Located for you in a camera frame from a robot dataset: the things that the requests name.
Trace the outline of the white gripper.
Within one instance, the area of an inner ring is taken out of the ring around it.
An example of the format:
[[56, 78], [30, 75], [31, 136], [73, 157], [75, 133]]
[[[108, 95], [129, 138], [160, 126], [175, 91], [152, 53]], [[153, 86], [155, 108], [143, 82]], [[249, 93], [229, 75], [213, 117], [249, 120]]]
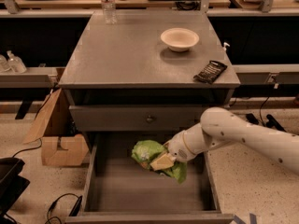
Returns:
[[180, 162], [189, 160], [191, 153], [185, 146], [183, 134], [184, 132], [177, 133], [164, 144], [169, 153], [161, 154], [149, 164], [154, 171], [170, 168], [176, 160]]

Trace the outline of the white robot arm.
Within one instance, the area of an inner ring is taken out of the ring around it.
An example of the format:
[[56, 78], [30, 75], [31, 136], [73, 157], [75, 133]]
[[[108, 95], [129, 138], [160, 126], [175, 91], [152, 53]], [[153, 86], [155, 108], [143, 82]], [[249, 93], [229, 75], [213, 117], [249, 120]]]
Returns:
[[211, 107], [200, 122], [174, 135], [164, 145], [166, 151], [154, 159], [154, 171], [172, 167], [176, 161], [187, 162], [198, 154], [237, 142], [276, 161], [299, 174], [299, 136], [275, 131], [244, 121], [232, 112]]

